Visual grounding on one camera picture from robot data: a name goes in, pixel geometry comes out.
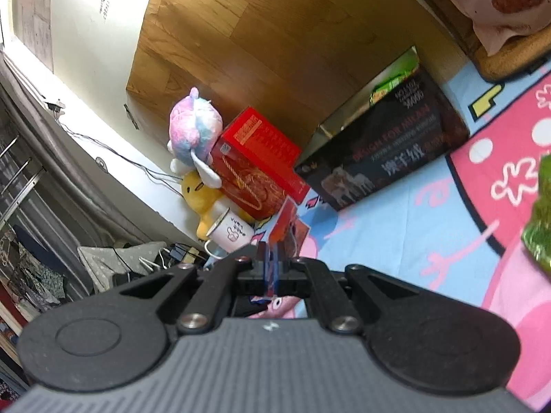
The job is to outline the red blue small snack packet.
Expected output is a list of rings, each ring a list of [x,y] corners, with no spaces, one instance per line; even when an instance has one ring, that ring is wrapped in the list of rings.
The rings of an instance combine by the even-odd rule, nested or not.
[[[290,260],[300,255],[310,227],[298,215],[298,206],[287,198],[281,206],[265,245],[263,256],[264,296],[278,294],[279,281],[290,271]]]

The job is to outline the bright green snack packet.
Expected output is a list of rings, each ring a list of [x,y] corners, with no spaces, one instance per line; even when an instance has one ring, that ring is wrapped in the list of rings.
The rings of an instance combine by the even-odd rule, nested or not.
[[[392,76],[385,78],[376,77],[374,79],[374,86],[369,96],[370,105],[375,105],[381,99],[383,99],[394,88],[399,87],[404,80],[411,76],[414,72],[420,68],[420,65],[416,65],[413,68],[404,68],[399,72],[394,73]]]

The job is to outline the dark green pea snack bag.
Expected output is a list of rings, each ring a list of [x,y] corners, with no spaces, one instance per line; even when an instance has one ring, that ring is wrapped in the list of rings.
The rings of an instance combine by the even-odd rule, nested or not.
[[[538,199],[532,205],[530,220],[521,240],[541,271],[550,277],[551,197],[550,155],[543,156],[538,172]]]

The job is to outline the white enamel mug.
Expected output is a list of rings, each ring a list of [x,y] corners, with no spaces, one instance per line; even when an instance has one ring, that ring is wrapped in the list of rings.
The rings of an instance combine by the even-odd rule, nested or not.
[[[230,254],[250,244],[253,235],[254,228],[228,208],[208,229],[204,248],[209,256],[219,260],[222,256],[216,255],[209,249],[212,244]]]

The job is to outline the yellow plush toy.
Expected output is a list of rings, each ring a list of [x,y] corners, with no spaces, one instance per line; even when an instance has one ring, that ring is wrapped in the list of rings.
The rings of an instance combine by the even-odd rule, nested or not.
[[[197,171],[190,171],[183,176],[181,191],[190,209],[199,216],[196,235],[200,241],[207,240],[207,232],[227,209],[231,209],[249,224],[255,222],[252,216],[220,190],[206,186]]]

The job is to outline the red gift box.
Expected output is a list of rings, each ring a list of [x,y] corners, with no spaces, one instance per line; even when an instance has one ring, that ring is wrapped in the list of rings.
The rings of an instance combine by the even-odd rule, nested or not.
[[[256,220],[278,213],[287,199],[300,204],[308,184],[294,172],[301,150],[252,107],[223,130],[211,151],[221,192]]]

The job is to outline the black cardboard storage box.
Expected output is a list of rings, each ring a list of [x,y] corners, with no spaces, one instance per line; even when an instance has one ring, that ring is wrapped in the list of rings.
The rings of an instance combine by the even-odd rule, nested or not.
[[[464,144],[463,117],[410,47],[376,77],[420,65],[375,105],[375,77],[316,127],[294,171],[340,211]]]

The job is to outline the pink blue plush toy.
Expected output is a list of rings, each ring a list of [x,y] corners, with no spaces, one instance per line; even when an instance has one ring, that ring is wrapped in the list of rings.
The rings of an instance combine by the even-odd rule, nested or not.
[[[199,89],[180,100],[169,116],[168,151],[173,155],[171,171],[184,175],[195,170],[209,188],[221,188],[219,175],[211,168],[211,152],[223,131],[223,120],[217,109],[202,98]]]

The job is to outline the pink cartoon pig tablecloth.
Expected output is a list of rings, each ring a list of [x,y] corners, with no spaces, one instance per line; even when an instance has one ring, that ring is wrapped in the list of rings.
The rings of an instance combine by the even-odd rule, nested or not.
[[[287,297],[227,322],[196,412],[534,412],[550,400],[550,282],[521,232],[550,150],[550,67],[491,85],[464,67],[449,84],[472,138],[342,211],[316,193],[298,207],[302,253],[340,271],[365,264],[389,277],[488,310],[517,332],[506,392],[464,401],[388,378],[355,339],[324,332]]]

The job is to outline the grey curtain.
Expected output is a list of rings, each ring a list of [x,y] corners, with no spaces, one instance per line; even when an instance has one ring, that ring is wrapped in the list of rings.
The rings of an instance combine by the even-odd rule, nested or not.
[[[95,292],[92,278],[77,255],[80,246],[107,247],[118,240],[147,242],[149,236],[123,210],[135,208],[135,197],[93,159],[37,101],[1,56],[1,99],[10,124],[21,133],[46,171],[46,200],[61,211],[48,221],[47,247],[68,271],[73,295]]]

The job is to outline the wooden headboard panel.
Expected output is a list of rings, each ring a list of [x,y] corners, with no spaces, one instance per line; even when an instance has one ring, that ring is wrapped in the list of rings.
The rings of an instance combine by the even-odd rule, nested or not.
[[[149,0],[127,89],[160,133],[197,88],[225,120],[253,107],[304,146],[409,47],[441,83],[467,61],[417,0]]]

